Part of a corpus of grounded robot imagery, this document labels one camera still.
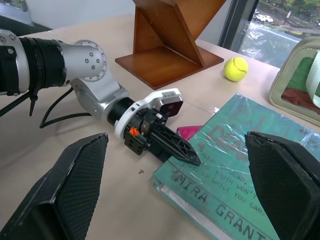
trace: teal book cover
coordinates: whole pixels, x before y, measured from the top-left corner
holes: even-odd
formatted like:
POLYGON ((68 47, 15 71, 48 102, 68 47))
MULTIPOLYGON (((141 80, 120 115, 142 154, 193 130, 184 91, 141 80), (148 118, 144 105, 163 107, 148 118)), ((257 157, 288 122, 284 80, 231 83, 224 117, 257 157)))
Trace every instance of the teal book cover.
POLYGON ((279 240, 251 179, 250 131, 300 143, 320 161, 319 133, 236 94, 189 140, 201 166, 171 158, 153 174, 158 191, 214 240, 279 240))

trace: robotic arm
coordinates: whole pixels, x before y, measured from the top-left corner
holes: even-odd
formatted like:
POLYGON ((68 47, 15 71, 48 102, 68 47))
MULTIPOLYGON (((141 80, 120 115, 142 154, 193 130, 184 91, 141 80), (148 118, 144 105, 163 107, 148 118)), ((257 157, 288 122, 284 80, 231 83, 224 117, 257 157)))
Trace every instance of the robotic arm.
POLYGON ((160 90, 137 102, 113 78, 104 51, 95 42, 74 45, 60 40, 17 37, 0 30, 0 95, 18 96, 0 110, 0 117, 30 98, 30 116, 38 91, 71 85, 90 115, 115 127, 115 135, 136 154, 148 149, 162 161, 174 156, 200 166, 193 147, 167 128, 183 100, 178 89, 160 90))

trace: car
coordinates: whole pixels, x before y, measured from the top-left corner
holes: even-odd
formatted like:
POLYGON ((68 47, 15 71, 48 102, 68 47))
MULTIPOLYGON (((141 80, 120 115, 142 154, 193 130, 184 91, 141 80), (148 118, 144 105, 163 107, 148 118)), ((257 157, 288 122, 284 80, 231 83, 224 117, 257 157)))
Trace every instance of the car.
POLYGON ((260 22, 265 22, 266 21, 265 16, 261 15, 261 14, 257 14, 256 15, 256 19, 258 19, 260 22))
POLYGON ((273 18, 268 16, 268 15, 264 16, 264 19, 265 19, 265 22, 268 22, 268 23, 273 23, 274 22, 273 18))

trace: orange component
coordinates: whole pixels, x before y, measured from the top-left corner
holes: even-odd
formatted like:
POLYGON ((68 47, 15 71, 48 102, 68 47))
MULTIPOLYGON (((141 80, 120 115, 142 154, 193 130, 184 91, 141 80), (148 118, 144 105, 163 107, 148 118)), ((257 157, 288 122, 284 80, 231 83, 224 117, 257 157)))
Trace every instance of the orange component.
POLYGON ((132 127, 129 131, 135 138, 139 136, 139 131, 135 127, 132 127))

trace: black padded object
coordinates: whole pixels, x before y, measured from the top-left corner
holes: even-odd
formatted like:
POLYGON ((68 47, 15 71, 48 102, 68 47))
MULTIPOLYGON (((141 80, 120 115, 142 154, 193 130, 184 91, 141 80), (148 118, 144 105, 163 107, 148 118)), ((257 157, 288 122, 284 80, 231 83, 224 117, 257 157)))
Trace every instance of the black padded object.
POLYGON ((68 146, 29 191, 1 240, 84 240, 100 194, 108 136, 68 146))
POLYGON ((245 136, 256 195, 281 240, 319 240, 320 163, 300 144, 245 136))

